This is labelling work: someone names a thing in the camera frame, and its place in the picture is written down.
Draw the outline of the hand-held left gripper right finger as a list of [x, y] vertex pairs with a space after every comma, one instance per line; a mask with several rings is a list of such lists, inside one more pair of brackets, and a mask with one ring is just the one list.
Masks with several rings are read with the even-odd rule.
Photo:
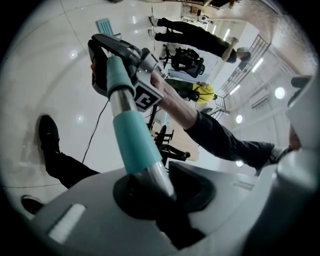
[[169, 162], [170, 177], [179, 195], [200, 209], [188, 213], [191, 225], [206, 235], [246, 237], [266, 204], [276, 170], [265, 167], [260, 176], [203, 169]]

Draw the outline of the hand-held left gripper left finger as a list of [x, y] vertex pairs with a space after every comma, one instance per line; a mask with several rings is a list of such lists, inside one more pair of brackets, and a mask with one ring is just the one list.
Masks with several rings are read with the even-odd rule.
[[123, 169], [90, 176], [47, 203], [32, 224], [59, 256], [172, 256], [153, 220], [127, 215], [113, 197]]

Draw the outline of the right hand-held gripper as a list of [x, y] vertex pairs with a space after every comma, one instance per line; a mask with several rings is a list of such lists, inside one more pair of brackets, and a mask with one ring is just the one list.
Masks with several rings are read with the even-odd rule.
[[92, 87], [98, 94], [107, 95], [107, 60], [113, 55], [120, 57], [128, 73], [134, 73], [134, 101], [140, 112], [146, 112], [163, 98], [160, 91], [151, 84], [151, 74], [155, 71], [162, 78], [166, 74], [163, 66], [147, 48], [140, 50], [118, 37], [103, 33], [94, 34], [87, 45]]

